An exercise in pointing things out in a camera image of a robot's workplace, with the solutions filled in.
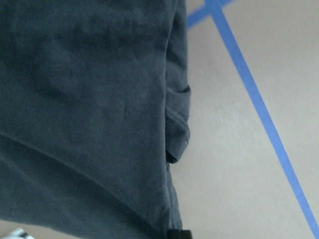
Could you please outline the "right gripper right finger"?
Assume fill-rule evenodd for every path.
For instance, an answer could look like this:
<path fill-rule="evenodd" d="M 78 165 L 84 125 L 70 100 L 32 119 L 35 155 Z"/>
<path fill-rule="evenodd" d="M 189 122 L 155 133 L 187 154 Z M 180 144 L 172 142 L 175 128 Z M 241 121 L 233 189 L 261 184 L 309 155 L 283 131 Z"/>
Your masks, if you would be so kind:
<path fill-rule="evenodd" d="M 168 239 L 193 239 L 192 232 L 190 230 L 177 230 L 172 229 L 167 231 Z"/>

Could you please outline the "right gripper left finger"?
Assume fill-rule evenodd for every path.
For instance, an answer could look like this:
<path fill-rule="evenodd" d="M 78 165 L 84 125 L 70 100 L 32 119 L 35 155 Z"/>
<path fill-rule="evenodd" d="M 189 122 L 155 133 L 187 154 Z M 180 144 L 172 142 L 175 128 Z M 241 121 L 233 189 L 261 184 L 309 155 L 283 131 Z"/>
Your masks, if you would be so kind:
<path fill-rule="evenodd" d="M 34 239 L 29 233 L 22 228 L 17 228 L 7 235 L 8 239 Z"/>

